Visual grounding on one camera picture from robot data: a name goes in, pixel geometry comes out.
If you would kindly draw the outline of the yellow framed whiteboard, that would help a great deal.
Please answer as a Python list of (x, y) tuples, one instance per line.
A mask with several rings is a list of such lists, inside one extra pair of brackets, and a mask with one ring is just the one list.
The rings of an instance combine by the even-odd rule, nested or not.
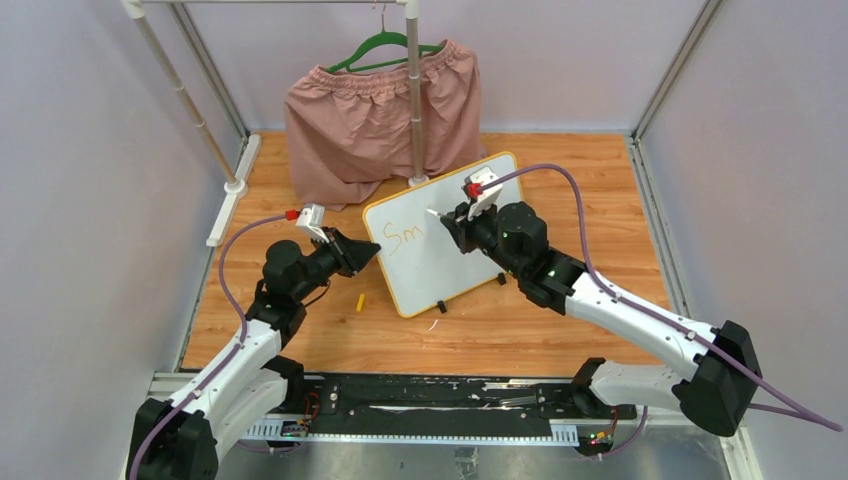
[(465, 178), (489, 166), (499, 177), (518, 169), (511, 152), (499, 152), (418, 187), (367, 205), (362, 213), (372, 242), (381, 246), (377, 260), (398, 314), (416, 316), (503, 270), (482, 253), (462, 254), (433, 209), (447, 214), (467, 197)]

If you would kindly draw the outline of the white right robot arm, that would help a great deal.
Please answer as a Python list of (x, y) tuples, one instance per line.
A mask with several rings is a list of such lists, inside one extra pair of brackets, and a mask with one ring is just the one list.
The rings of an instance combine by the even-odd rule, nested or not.
[(438, 217), (461, 253), (488, 257), (533, 304), (593, 323), (661, 360), (587, 360), (570, 392), (577, 413), (592, 418), (609, 406), (643, 405), (678, 411), (717, 436), (736, 433), (762, 376), (743, 326), (679, 317), (590, 273), (585, 262), (549, 244), (546, 222), (524, 202), (492, 205), (474, 217), (469, 210), (462, 203)]

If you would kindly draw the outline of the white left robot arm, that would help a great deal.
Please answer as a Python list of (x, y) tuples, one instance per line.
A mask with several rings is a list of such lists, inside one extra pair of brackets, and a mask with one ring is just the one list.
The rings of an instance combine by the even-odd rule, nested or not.
[(136, 412), (128, 479), (213, 479), (221, 461), (266, 413), (298, 411), (306, 400), (304, 367), (281, 356), (306, 318), (307, 297), (333, 276), (361, 272), (381, 247), (324, 227), (309, 254), (291, 240), (266, 251), (262, 277), (229, 343), (165, 400)]

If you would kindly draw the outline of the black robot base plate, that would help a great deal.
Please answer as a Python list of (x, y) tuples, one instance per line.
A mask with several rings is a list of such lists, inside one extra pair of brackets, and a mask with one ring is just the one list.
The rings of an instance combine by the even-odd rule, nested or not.
[(577, 446), (607, 429), (624, 441), (641, 418), (637, 406), (579, 406), (568, 378), (315, 372), (305, 384), (305, 400), (262, 415), (244, 439)]

